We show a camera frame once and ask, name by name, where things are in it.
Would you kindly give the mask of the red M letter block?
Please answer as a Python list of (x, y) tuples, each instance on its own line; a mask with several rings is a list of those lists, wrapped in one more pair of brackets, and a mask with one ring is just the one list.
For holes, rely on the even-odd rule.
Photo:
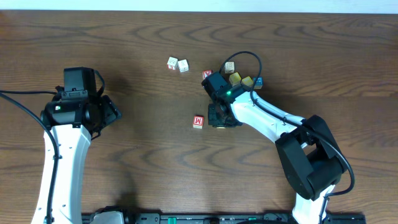
[(193, 127), (197, 129), (202, 129), (204, 124), (204, 117), (203, 116), (194, 116), (193, 117)]

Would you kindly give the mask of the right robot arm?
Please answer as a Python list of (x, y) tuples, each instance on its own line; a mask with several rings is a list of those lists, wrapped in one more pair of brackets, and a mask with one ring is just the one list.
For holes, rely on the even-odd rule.
[(297, 223), (323, 223), (328, 199), (342, 174), (352, 168), (326, 122), (319, 116), (294, 116), (264, 101), (252, 88), (230, 85), (216, 72), (202, 83), (212, 102), (208, 123), (214, 128), (247, 124), (272, 141), (286, 179), (295, 190), (292, 216)]

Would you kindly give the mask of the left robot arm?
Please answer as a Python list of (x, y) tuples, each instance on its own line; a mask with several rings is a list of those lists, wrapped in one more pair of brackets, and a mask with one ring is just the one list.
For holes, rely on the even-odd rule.
[(64, 86), (40, 114), (45, 160), (32, 223), (82, 223), (81, 191), (88, 148), (101, 131), (121, 118), (116, 105), (96, 87), (98, 71), (66, 68)]

